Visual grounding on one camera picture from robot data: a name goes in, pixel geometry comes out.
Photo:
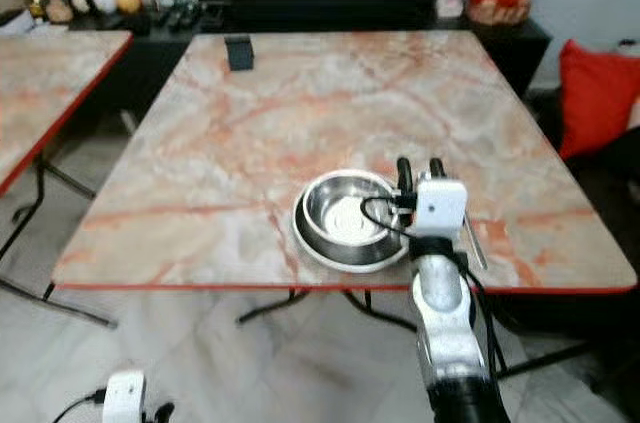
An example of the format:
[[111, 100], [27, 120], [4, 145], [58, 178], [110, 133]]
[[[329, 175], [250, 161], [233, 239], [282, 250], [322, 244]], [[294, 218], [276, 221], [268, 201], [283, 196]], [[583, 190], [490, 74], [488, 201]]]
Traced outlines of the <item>silver metal fork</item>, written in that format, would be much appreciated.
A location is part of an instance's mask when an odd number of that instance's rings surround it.
[[480, 244], [479, 235], [477, 235], [477, 230], [472, 223], [470, 217], [463, 216], [463, 226], [466, 227], [466, 232], [468, 236], [468, 240], [470, 240], [470, 245], [472, 249], [472, 254], [475, 255], [477, 263], [480, 264], [480, 267], [483, 269], [488, 269], [488, 258], [486, 258], [486, 253], [483, 248], [483, 245]]

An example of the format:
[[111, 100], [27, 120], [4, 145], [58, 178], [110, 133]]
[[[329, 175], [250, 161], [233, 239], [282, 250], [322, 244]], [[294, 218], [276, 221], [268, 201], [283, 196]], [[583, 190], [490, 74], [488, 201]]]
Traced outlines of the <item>stainless steel bowl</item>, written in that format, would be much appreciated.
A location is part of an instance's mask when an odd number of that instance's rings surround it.
[[366, 248], [398, 239], [396, 190], [365, 170], [335, 170], [308, 182], [297, 203], [296, 223], [312, 245]]

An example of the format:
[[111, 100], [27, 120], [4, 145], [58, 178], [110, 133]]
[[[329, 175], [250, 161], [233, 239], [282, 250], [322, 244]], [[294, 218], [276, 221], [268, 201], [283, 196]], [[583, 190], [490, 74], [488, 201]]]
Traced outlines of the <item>white round plate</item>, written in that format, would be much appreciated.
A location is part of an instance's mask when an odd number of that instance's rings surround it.
[[385, 240], [383, 243], [371, 246], [357, 246], [357, 248], [337, 248], [337, 246], [312, 245], [310, 239], [303, 237], [296, 223], [297, 203], [300, 195], [294, 199], [293, 228], [303, 253], [307, 254], [315, 262], [325, 267], [338, 269], [346, 273], [372, 273], [380, 269], [393, 266], [404, 258], [408, 250], [408, 239], [399, 235], [396, 240]]

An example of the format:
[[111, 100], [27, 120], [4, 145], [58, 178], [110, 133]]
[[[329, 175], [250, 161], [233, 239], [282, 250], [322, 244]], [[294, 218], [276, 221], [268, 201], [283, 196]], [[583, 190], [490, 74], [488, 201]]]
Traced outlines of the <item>black metal table legs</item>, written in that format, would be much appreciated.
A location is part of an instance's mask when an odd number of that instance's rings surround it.
[[18, 217], [1, 251], [1, 290], [47, 312], [116, 330], [119, 321], [110, 315], [56, 299], [58, 290], [52, 282], [52, 269], [69, 243], [77, 219], [92, 202], [90, 186], [59, 170], [44, 154], [33, 159], [33, 167], [36, 200], [15, 211]]
[[[292, 305], [300, 303], [300, 301], [306, 299], [307, 295], [310, 294], [310, 290], [291, 290], [288, 292], [287, 298], [283, 300], [274, 301], [274, 303], [266, 304], [264, 307], [253, 308], [252, 310], [248, 310], [248, 312], [239, 315], [239, 317], [236, 318], [236, 323], [244, 324], [261, 317], [261, 315], [278, 312], [280, 309], [292, 307]], [[379, 310], [372, 307], [372, 294], [369, 290], [364, 291], [364, 296], [362, 296], [362, 298], [357, 298], [355, 292], [352, 292], [351, 290], [342, 290], [340, 291], [340, 294], [346, 298], [353, 308], [366, 315], [366, 317], [374, 318], [376, 321], [394, 324], [394, 326], [401, 327], [402, 330], [410, 331], [411, 333], [417, 332], [417, 326], [415, 323], [398, 317], [398, 315], [379, 312]]]

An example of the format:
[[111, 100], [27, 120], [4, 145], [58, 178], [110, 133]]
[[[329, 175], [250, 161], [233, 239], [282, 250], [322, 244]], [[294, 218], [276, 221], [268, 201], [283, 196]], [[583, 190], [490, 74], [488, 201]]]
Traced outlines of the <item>red cushion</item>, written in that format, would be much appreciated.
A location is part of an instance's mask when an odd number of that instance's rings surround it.
[[594, 52], [575, 39], [559, 52], [563, 130], [559, 155], [585, 155], [620, 138], [640, 97], [640, 56]]

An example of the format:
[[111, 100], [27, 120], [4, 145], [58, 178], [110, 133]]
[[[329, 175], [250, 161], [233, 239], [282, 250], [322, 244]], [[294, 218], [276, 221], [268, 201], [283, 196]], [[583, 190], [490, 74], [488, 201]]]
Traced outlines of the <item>black phone stand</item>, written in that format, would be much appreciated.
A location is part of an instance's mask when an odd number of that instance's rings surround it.
[[255, 67], [255, 53], [250, 35], [227, 36], [228, 68], [232, 72], [250, 71]]

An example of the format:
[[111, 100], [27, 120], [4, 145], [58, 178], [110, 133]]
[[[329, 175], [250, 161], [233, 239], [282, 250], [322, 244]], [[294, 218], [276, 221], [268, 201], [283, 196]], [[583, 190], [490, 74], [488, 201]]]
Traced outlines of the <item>clear jar with red lid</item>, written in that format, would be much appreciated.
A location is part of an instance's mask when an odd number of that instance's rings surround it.
[[40, 0], [42, 13], [51, 24], [68, 24], [73, 19], [72, 10], [65, 0]]

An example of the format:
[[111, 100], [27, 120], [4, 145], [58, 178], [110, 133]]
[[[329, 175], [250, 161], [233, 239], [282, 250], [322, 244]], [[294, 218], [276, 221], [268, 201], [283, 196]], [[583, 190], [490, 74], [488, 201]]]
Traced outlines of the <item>small black device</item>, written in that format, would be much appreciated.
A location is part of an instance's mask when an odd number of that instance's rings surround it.
[[160, 6], [161, 25], [174, 33], [192, 29], [204, 12], [200, 0], [160, 0]]

